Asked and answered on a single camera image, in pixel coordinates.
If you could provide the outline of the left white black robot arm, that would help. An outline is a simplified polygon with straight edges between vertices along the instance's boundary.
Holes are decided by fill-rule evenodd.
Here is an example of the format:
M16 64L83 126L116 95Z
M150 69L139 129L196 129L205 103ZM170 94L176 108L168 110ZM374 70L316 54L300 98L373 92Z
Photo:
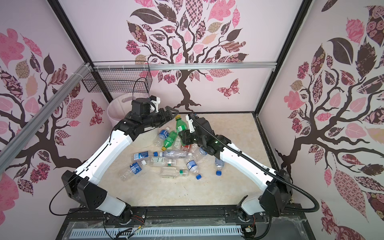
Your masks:
M99 187L99 182L119 154L139 135L162 127L179 114L169 106L160 108L160 102L155 96L132 101L132 110L113 127L102 146L75 171L62 175L68 197L88 210L105 212L124 224L130 221L131 206L111 196Z

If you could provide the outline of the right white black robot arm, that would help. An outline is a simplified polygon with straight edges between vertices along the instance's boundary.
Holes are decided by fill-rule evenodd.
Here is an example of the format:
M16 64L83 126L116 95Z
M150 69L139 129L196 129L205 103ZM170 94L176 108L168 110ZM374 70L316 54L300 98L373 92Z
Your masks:
M240 201L240 212L248 216L265 212L280 217L293 193L287 175L254 160L230 139L216 135L205 118L191 113L186 115L186 122L188 129L179 133L183 144L198 145L208 155L235 167L260 189L259 195L247 195Z

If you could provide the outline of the dark green bottle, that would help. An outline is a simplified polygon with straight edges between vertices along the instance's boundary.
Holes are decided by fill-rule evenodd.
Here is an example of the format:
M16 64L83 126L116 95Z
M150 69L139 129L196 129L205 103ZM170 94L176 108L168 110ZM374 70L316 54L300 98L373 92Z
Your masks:
M176 120L177 134L182 132L182 131L188 130L188 125L182 120L181 115L177 115L175 120Z

